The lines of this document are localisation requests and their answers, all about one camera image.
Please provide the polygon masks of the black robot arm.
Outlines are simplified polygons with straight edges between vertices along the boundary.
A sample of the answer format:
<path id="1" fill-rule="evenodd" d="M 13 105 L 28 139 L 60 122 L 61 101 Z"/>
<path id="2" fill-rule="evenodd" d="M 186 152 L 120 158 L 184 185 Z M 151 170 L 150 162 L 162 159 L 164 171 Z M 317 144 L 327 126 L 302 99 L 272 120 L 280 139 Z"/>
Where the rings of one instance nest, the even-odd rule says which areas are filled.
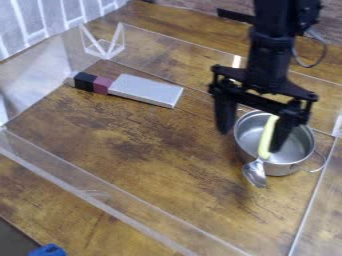
<path id="1" fill-rule="evenodd" d="M 278 117 L 270 151 L 278 152 L 292 129 L 309 122 L 318 95 L 294 84 L 288 66 L 295 37 L 319 22 L 321 0 L 254 0 L 250 50 L 244 68 L 211 67 L 208 93 L 214 98 L 215 122 L 227 133 L 236 106 L 247 105 Z"/>

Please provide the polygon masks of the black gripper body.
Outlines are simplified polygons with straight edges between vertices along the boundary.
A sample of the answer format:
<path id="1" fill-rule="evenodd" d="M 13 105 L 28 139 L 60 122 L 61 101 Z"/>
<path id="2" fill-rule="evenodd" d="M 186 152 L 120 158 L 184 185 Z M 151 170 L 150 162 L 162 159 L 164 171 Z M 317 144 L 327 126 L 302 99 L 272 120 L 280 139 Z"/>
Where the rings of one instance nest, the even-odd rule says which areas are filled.
<path id="1" fill-rule="evenodd" d="M 298 111 L 309 117 L 313 104 L 318 101 L 318 95 L 299 87 L 287 78 L 275 84 L 251 82 L 247 79 L 247 70 L 222 65 L 214 65 L 212 82 L 208 85 L 208 93 L 226 92 L 238 104 L 247 105 L 264 112 L 280 112 L 284 109 Z"/>

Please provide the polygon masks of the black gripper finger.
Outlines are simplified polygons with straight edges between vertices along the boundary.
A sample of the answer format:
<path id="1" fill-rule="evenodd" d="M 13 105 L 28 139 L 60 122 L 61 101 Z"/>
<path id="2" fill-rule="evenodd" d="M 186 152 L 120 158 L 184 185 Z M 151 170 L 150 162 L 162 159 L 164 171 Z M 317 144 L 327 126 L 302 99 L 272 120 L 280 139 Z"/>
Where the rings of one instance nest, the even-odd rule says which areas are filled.
<path id="1" fill-rule="evenodd" d="M 235 124 L 238 103 L 223 91 L 215 91 L 212 97 L 216 129 L 227 134 Z"/>
<path id="2" fill-rule="evenodd" d="M 292 130 L 299 125 L 305 125 L 307 123 L 307 117 L 302 116 L 298 111 L 291 111 L 288 109 L 284 109 L 280 112 L 271 112 L 271 114 L 278 118 L 278 120 L 275 121 L 268 149 L 271 153 L 276 153 L 280 151 Z"/>

